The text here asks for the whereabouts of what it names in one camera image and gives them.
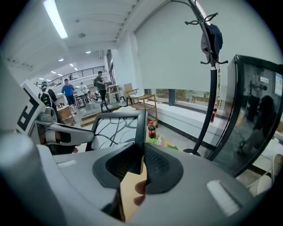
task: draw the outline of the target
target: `railing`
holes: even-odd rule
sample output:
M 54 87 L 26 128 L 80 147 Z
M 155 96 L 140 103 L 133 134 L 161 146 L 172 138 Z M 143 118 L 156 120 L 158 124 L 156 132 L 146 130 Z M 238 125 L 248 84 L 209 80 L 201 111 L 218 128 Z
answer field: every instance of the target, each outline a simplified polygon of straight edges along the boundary
M 88 75 L 95 75 L 97 74 L 99 71 L 101 72 L 105 72 L 105 67 L 104 66 L 100 66 L 100 67 L 95 67 L 95 68 L 88 68 L 88 69 L 84 69 L 81 71 L 77 71 L 77 72 L 73 72 L 64 76 L 60 76 L 57 79 L 54 79 L 53 81 L 48 83 L 49 87 L 56 87 L 59 86 L 61 84 L 64 83 L 65 79 L 68 79 L 69 81 L 80 78 L 80 77 L 84 77 L 84 76 L 88 76 Z

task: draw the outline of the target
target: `person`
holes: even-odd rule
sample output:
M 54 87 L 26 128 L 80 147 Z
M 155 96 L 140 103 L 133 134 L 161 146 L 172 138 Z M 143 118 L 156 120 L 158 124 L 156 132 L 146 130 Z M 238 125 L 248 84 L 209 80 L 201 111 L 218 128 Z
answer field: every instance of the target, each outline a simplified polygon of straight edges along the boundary
M 84 83 L 80 83 L 80 90 L 82 90 L 82 92 L 84 93 L 84 99 L 86 101 L 86 103 L 89 103 L 88 101 L 88 87 L 86 85 L 84 85 Z
M 247 156 L 251 153 L 252 148 L 260 148 L 267 138 L 272 124 L 276 117 L 274 101 L 270 96 L 264 96 L 259 107 L 260 116 L 258 117 L 251 136 L 243 146 L 239 147 L 238 154 Z
M 106 87 L 105 87 L 105 81 L 102 78 L 102 72 L 101 71 L 98 72 L 98 76 L 95 79 L 95 84 L 96 84 L 97 89 L 100 93 L 101 100 L 105 101 Z
M 41 88 L 42 88 L 42 91 L 45 92 L 46 89 L 48 88 L 47 82 L 45 82 L 45 81 L 42 82 L 42 83 L 41 83 Z M 55 102 L 57 101 L 57 97 L 56 97 L 55 93 L 53 92 L 52 89 L 48 89 L 47 92 L 48 92 L 49 96 L 50 96 L 51 99 L 52 99 L 52 108 L 54 109 L 54 112 L 55 112 L 55 114 L 56 114 L 57 123 L 63 123 L 63 122 L 61 121 L 61 118 L 60 118 L 60 116 L 59 116 L 59 113 L 58 113 L 58 111 L 57 111 L 57 107 L 56 107 L 56 104 L 55 104 Z
M 68 104 L 70 105 L 71 110 L 75 113 L 75 98 L 74 98 L 74 86 L 69 84 L 68 79 L 64 80 L 65 85 L 62 87 L 61 93 L 64 94 L 67 98 Z
M 257 115 L 257 107 L 260 103 L 260 97 L 262 96 L 262 90 L 266 90 L 267 87 L 260 81 L 260 76 L 264 72 L 263 68 L 256 67 L 252 79 L 250 81 L 250 96 L 248 99 L 249 111 L 247 115 L 248 122 L 253 122 L 254 117 Z
M 92 93 L 91 91 L 89 91 L 88 92 L 88 97 L 89 97 L 89 99 L 91 100 L 91 99 L 94 99 L 94 100 L 98 100 L 98 98 L 99 98 L 99 95 L 97 94 L 97 93 Z

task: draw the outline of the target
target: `ceiling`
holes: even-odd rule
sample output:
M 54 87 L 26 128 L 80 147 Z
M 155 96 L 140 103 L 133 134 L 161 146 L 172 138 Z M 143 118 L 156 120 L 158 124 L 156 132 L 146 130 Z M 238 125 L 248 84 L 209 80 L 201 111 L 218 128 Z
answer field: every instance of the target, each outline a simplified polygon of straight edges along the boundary
M 79 62 L 96 59 L 97 54 L 86 51 L 116 49 L 130 23 L 139 25 L 164 1 L 55 0 L 68 35 L 61 39 L 42 1 L 32 0 L 6 35 L 2 58 L 18 81 L 49 74 L 70 63 L 79 67 Z

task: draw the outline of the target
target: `ceiling light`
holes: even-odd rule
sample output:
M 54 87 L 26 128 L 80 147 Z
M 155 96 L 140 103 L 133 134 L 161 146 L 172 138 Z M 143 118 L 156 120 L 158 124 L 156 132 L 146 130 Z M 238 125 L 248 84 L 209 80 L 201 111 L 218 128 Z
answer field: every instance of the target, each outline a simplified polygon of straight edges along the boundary
M 60 35 L 60 38 L 62 38 L 62 39 L 67 38 L 68 35 L 67 35 L 65 28 L 62 24 L 60 15 L 59 15 L 57 7 L 56 7 L 55 0 L 45 0 L 43 2 L 43 5 L 46 9 L 46 12 L 48 13 L 48 16 L 50 17 L 50 19 L 53 23 L 56 31 Z

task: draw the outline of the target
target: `roller blind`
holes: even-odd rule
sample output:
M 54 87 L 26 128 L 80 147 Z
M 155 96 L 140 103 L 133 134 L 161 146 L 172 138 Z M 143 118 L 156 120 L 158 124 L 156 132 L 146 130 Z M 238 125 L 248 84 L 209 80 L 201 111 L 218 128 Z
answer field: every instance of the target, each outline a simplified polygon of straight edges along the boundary
M 194 19 L 189 7 L 168 3 L 136 32 L 145 89 L 209 91 L 210 66 L 200 64 L 206 61 L 201 28 L 184 23 Z

